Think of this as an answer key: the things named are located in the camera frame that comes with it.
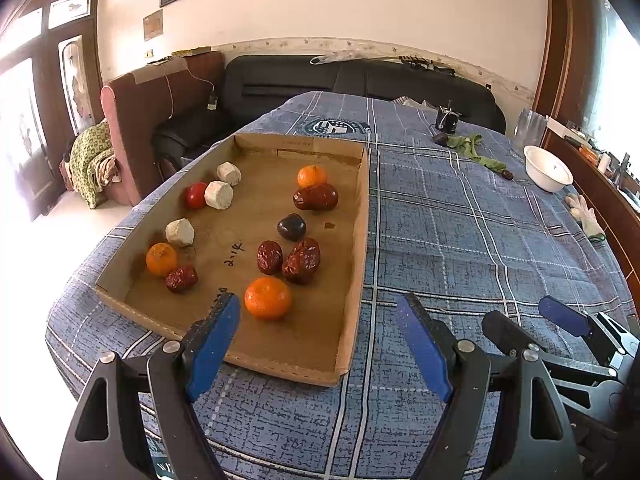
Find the metal screw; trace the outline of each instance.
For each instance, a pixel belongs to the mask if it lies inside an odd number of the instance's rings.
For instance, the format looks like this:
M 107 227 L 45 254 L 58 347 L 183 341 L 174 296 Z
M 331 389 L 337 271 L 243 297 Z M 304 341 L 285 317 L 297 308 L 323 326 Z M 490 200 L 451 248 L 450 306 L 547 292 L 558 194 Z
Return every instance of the metal screw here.
M 100 356 L 100 362 L 107 365 L 109 363 L 112 363 L 115 358 L 116 358 L 115 352 L 111 352 L 111 351 L 103 352 L 102 355 Z
M 526 350 L 522 351 L 522 357 L 524 357 L 525 361 L 528 361 L 529 363 L 534 363 L 538 360 L 538 352 L 536 352 L 535 350 L 532 350 L 531 348 L 527 348 Z
M 469 341 L 469 339 L 462 339 L 458 341 L 458 350 L 465 354 L 473 352 L 475 349 L 476 345 L 474 345 L 472 341 Z
M 167 341 L 162 345 L 162 351 L 165 354 L 176 353 L 180 349 L 180 341 Z

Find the white wall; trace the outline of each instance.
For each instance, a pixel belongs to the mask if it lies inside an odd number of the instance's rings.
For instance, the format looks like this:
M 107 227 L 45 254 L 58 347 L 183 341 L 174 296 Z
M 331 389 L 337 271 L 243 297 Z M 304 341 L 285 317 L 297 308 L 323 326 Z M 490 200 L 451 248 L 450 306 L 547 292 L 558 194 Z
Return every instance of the white wall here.
M 491 70 L 535 90 L 546 0 L 179 0 L 164 35 L 143 41 L 159 0 L 98 0 L 104 80 L 141 66 L 143 53 L 258 38 L 327 36 L 402 44 Z

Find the door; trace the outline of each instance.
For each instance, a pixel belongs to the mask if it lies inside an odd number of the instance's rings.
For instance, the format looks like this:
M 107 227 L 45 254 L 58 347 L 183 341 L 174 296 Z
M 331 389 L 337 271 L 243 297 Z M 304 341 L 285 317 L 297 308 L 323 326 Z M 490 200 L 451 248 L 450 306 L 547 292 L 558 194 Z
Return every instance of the door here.
M 30 218 L 65 190 L 60 163 L 104 118 L 97 0 L 33 0 L 0 38 L 0 158 Z

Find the dried red date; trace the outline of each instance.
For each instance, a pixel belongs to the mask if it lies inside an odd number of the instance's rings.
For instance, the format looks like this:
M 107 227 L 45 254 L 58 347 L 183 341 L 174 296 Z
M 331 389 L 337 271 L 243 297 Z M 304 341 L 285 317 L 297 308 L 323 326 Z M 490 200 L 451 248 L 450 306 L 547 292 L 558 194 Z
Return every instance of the dried red date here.
M 331 211 L 338 203 L 338 190 L 327 183 L 302 187 L 293 196 L 293 203 L 302 211 Z
M 191 264 L 178 267 L 169 272 L 164 284 L 171 292 L 182 292 L 198 283 L 198 273 Z
M 258 269 L 264 274 L 275 274 L 282 267 L 282 249 L 277 242 L 267 240 L 258 247 Z
M 287 256 L 282 273 L 291 283 L 306 285 L 320 265 L 320 246 L 313 238 L 303 238 Z
M 447 147 L 447 141 L 449 140 L 449 137 L 447 136 L 446 133 L 444 132 L 440 132 L 436 135 L 434 135 L 432 137 L 433 142 L 435 142 L 438 146 L 442 146 L 444 148 Z

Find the blue plaid bedsheet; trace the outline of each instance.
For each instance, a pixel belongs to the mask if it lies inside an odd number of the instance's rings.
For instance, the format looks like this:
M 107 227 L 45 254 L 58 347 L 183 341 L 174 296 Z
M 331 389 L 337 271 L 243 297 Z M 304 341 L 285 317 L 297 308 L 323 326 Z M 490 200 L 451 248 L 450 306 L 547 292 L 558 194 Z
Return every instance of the blue plaid bedsheet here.
M 435 145 L 434 120 L 429 111 L 310 92 L 242 129 L 337 136 L 365 145 L 370 222 L 356 348 L 340 384 L 320 388 L 223 364 L 212 389 L 196 402 L 230 478 L 411 476 L 443 405 L 425 388 L 394 321 L 396 299 L 405 291 L 413 291 L 457 338 L 493 352 L 481 321 L 499 310 L 551 351 L 591 361 L 580 339 L 538 315 L 545 294 L 576 309 L 607 312 L 626 326 L 634 304 L 618 263 L 606 242 L 587 240 L 563 205 L 563 192 L 536 187 L 510 141 L 485 128 L 460 123 L 458 131 L 482 134 L 479 154 L 505 162 L 512 182 Z M 163 341 L 101 304 L 94 284 L 127 234 L 184 171 L 105 236 L 50 311 L 47 345 L 76 396 L 101 352 L 144 355 Z M 487 403 L 469 478 L 482 471 L 497 400 L 492 394 Z M 141 405 L 148 439 L 162 455 L 153 403 L 141 395 Z

